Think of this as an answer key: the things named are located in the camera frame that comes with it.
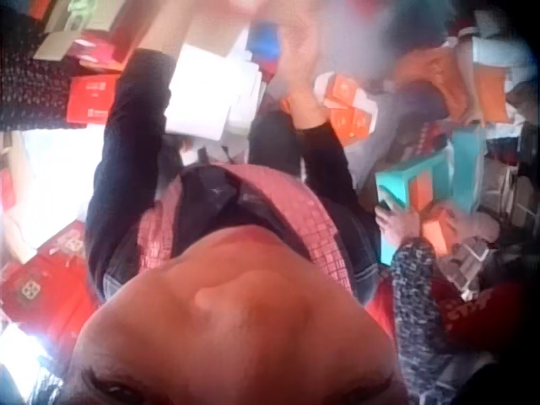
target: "pink checkered scarf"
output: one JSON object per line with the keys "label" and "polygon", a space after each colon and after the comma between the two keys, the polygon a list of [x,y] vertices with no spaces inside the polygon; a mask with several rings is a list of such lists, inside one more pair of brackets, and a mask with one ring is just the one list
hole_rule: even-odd
{"label": "pink checkered scarf", "polygon": [[[317,196],[290,175],[256,165],[223,165],[233,175],[248,182],[283,215],[304,242],[311,260],[328,276],[351,292],[345,258],[340,249],[338,229]],[[171,259],[173,223],[182,198],[181,178],[169,185],[163,197],[144,213],[138,231],[141,249],[140,271],[159,267]]]}

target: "teal box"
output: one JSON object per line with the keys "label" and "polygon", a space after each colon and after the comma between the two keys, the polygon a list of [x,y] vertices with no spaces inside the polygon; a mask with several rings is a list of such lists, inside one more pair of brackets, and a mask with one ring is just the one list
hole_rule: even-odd
{"label": "teal box", "polygon": [[[433,179],[433,198],[435,201],[447,199],[451,195],[448,162],[442,151],[430,156],[422,156],[382,171],[375,175],[377,188],[386,189],[403,208],[411,206],[409,183],[415,177],[429,171]],[[390,245],[381,238],[381,262],[390,266],[399,246]]]}
{"label": "teal box", "polygon": [[480,127],[456,129],[451,143],[454,148],[452,200],[461,210],[471,213],[480,205],[485,131]]}

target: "woman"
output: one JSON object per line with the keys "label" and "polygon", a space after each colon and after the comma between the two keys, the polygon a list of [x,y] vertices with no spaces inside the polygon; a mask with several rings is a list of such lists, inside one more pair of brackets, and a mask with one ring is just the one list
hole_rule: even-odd
{"label": "woman", "polygon": [[[263,166],[196,165],[154,202],[168,87],[194,7],[164,4],[117,85],[87,219],[105,303],[79,335],[57,403],[406,403],[392,344],[358,302],[375,287],[375,249],[311,92],[310,20],[283,28],[280,68],[310,187]],[[398,280],[427,271],[433,251],[418,236],[396,227]],[[411,305],[416,293],[396,285]],[[403,367],[431,341],[406,336],[418,319],[399,322]],[[415,366],[421,386],[433,382],[426,367]]]}

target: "eye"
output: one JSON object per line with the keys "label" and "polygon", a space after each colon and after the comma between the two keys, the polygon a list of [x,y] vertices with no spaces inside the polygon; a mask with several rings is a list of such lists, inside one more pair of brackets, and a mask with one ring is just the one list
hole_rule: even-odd
{"label": "eye", "polygon": [[114,381],[100,381],[93,372],[90,372],[89,379],[96,391],[115,402],[125,405],[145,404],[144,395],[130,386]]}

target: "blue object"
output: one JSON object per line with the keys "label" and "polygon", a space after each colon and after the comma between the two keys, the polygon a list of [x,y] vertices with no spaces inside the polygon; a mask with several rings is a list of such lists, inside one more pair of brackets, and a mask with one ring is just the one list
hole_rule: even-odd
{"label": "blue object", "polygon": [[[448,162],[442,151],[430,156],[412,159],[375,175],[377,188],[392,194],[402,208],[411,206],[409,184],[415,177],[429,171],[433,179],[433,198],[435,201],[447,199],[451,195]],[[390,266],[399,246],[392,246],[381,237],[381,263]]]}
{"label": "blue object", "polygon": [[466,213],[480,205],[483,177],[485,130],[481,127],[456,129],[451,138],[454,147],[452,200]]}
{"label": "blue object", "polygon": [[247,49],[254,57],[276,61],[281,55],[278,26],[272,23],[255,23],[250,28]]}

